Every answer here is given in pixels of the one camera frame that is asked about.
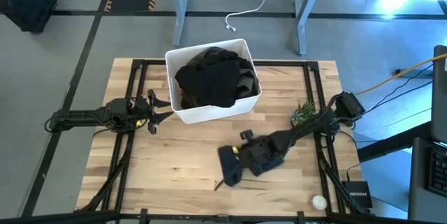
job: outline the yellow cable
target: yellow cable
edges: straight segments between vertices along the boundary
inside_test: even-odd
[[[380,86],[386,84],[387,82],[389,82],[389,81],[391,81],[391,80],[393,80],[393,79],[396,79],[396,78],[400,77],[401,75],[403,75],[403,74],[405,74],[405,73],[408,73],[409,71],[412,71],[412,70],[414,70],[415,68],[417,68],[417,67],[419,67],[419,66],[422,66],[423,64],[426,64],[426,63],[431,62],[431,61],[440,60],[440,59],[442,59],[442,58],[447,58],[447,53],[442,54],[442,55],[437,56],[437,57],[433,57],[433,58],[431,58],[431,59],[427,59],[427,60],[423,61],[422,63],[416,64],[415,66],[413,66],[413,67],[411,67],[411,68],[408,68],[408,69],[402,71],[401,73],[396,74],[396,75],[394,75],[394,76],[388,78],[387,80],[383,81],[382,83],[380,83],[380,84],[378,84],[378,85],[376,85],[376,86],[374,86],[374,87],[371,87],[371,88],[369,88],[369,89],[366,89],[366,90],[364,90],[364,91],[361,91],[361,92],[356,93],[356,95],[360,95],[360,94],[364,94],[364,93],[366,93],[366,92],[368,92],[368,91],[372,91],[373,89],[375,89],[375,88],[377,88],[377,87],[380,87]]]

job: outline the black metal frame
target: black metal frame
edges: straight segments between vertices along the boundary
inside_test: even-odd
[[[131,73],[129,75],[129,82],[126,88],[126,98],[130,100],[134,79],[136,77],[137,70],[140,68],[140,77],[137,88],[137,96],[142,94],[142,89],[144,87],[145,76],[147,72],[147,67],[149,65],[164,65],[166,64],[164,60],[144,60],[136,59],[133,60],[131,66]],[[325,100],[323,95],[323,86],[321,84],[321,77],[318,68],[318,62],[316,61],[255,61],[255,66],[297,66],[303,67],[306,92],[309,101],[314,102],[314,97],[312,93],[312,84],[310,81],[310,72],[314,72],[316,81],[316,90],[318,94],[318,103],[320,107],[325,107]],[[133,147],[135,131],[130,132],[127,137],[126,150],[123,156],[119,159],[119,151],[121,149],[122,140],[124,134],[118,133],[115,140],[115,146],[112,152],[112,157],[110,160],[110,169],[108,174],[108,180],[101,187],[100,191],[91,200],[91,202],[81,210],[74,211],[69,214],[52,214],[46,216],[32,216],[32,217],[21,217],[0,220],[0,224],[10,224],[10,223],[99,223],[106,221],[117,221],[121,219],[133,219],[139,220],[140,224],[149,223],[151,220],[183,220],[183,221],[214,221],[218,223],[230,223],[230,222],[250,222],[258,223],[264,221],[283,221],[283,222],[294,222],[299,224],[304,224],[305,222],[331,222],[331,223],[408,223],[405,220],[389,219],[389,218],[376,218],[373,216],[361,216],[346,214],[346,207],[343,203],[342,197],[337,192],[337,204],[340,213],[332,212],[332,205],[329,204],[328,208],[325,210],[326,217],[305,217],[302,211],[297,211],[297,216],[229,216],[229,215],[165,215],[165,214],[149,214],[147,209],[141,209],[139,214],[121,214],[122,202],[124,197],[124,190],[126,185],[127,172],[129,170],[129,163],[131,158],[131,151]],[[319,134],[314,134],[316,155],[320,158],[323,153],[323,147],[321,145],[321,136]],[[335,157],[335,151],[332,146],[331,137],[326,138],[328,146],[328,156],[330,159],[330,165],[335,171],[338,177],[337,160]],[[321,179],[321,189],[322,194],[328,202],[330,201],[328,181],[326,179],[326,174],[324,170],[319,166],[320,179]],[[119,180],[117,198],[115,201],[115,207],[109,210],[110,204],[110,194],[112,191],[113,181],[121,173]],[[100,202],[102,201],[101,210],[96,211]]]

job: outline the small green plant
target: small green plant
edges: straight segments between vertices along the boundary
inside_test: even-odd
[[[291,123],[297,126],[315,114],[315,106],[312,102],[307,101],[303,105],[298,103],[298,108],[292,113]]]

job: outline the white ball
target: white ball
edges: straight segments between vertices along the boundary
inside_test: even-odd
[[[314,205],[316,210],[323,211],[326,207],[328,207],[328,202],[323,196],[315,195],[312,198],[312,205]]]

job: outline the white cable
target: white cable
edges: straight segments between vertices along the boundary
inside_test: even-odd
[[[231,13],[231,14],[228,14],[227,16],[225,16],[226,28],[227,28],[227,29],[230,29],[232,32],[235,32],[235,31],[236,31],[236,28],[235,28],[235,27],[232,27],[232,26],[228,23],[228,18],[229,18],[230,16],[233,16],[233,15],[242,15],[242,14],[245,14],[245,13],[250,13],[250,12],[258,11],[258,10],[264,5],[264,3],[265,3],[265,0],[263,0],[263,2],[261,3],[261,5],[260,5],[257,9],[247,10],[247,11],[242,11],[242,12],[239,12],[239,13]]]

